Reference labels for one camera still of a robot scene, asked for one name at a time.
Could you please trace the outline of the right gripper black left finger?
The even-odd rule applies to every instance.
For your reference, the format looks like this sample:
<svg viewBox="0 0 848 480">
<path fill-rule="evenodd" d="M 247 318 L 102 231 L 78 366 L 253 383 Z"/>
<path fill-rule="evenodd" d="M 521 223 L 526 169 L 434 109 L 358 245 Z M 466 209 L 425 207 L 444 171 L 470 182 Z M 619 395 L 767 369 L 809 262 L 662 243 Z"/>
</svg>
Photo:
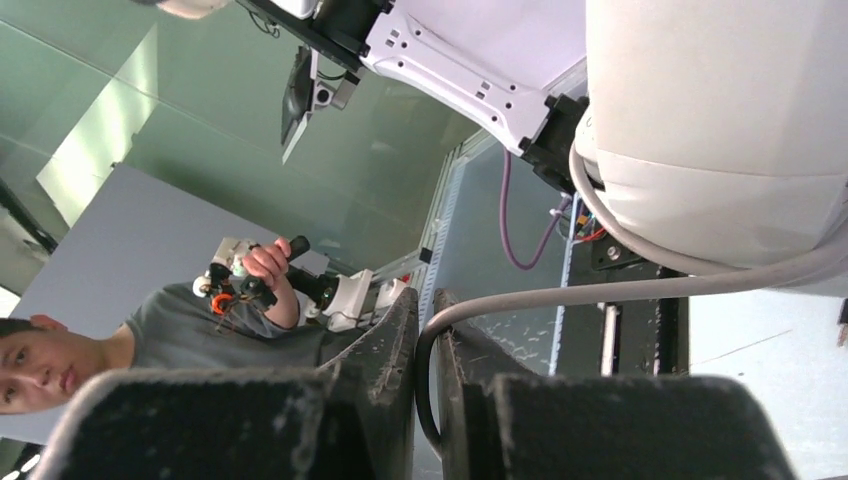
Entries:
<svg viewBox="0 0 848 480">
<path fill-rule="evenodd" d="M 408 479 L 418 295 L 315 369 L 138 369 L 95 378 L 34 479 Z"/>
</svg>

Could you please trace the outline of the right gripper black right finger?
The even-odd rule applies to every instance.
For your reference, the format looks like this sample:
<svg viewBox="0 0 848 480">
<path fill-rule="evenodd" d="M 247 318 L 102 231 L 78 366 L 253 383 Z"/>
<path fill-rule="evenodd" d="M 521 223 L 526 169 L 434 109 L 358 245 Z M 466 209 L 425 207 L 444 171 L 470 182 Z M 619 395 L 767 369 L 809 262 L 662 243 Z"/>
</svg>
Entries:
<svg viewBox="0 0 848 480">
<path fill-rule="evenodd" d="M 548 377 L 462 321 L 434 342 L 448 479 L 791 479 L 741 384 L 672 374 Z"/>
</svg>

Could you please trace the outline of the white gaming headset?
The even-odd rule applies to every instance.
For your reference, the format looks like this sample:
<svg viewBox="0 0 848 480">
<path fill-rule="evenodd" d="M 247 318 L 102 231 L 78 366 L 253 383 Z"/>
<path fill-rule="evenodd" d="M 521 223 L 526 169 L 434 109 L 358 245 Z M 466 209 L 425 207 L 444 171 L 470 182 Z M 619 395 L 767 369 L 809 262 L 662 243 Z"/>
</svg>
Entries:
<svg viewBox="0 0 848 480">
<path fill-rule="evenodd" d="M 847 283 L 847 5 L 591 1 L 568 165 L 686 297 Z"/>
</svg>

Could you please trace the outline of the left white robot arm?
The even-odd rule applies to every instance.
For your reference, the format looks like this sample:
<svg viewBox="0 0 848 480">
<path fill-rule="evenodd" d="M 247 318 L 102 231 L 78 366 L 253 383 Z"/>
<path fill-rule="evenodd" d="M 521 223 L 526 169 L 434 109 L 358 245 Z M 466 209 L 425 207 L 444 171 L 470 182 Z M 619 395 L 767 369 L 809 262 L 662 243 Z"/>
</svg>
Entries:
<svg viewBox="0 0 848 480">
<path fill-rule="evenodd" d="M 272 1 L 243 5 L 269 33 L 285 29 L 303 42 L 283 96 L 285 157 L 312 114 L 329 106 L 344 109 L 369 70 L 415 87 L 475 121 L 552 188 L 575 193 L 568 148 L 589 105 L 587 96 L 573 92 L 586 80 L 584 61 L 551 87 L 535 88 L 474 63 L 393 1 L 333 1 L 329 7 L 317 2 L 305 19 Z"/>
</svg>

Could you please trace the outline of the operator's hand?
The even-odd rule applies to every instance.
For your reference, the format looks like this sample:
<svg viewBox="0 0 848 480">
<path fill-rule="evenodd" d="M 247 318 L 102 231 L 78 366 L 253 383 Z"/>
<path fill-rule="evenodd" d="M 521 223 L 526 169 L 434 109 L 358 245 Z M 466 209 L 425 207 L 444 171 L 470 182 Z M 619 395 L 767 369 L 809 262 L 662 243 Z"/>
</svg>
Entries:
<svg viewBox="0 0 848 480">
<path fill-rule="evenodd" d="M 242 259 L 249 275 L 261 279 L 271 290 L 276 290 L 289 270 L 290 242 L 285 237 L 273 243 L 254 246 Z"/>
</svg>

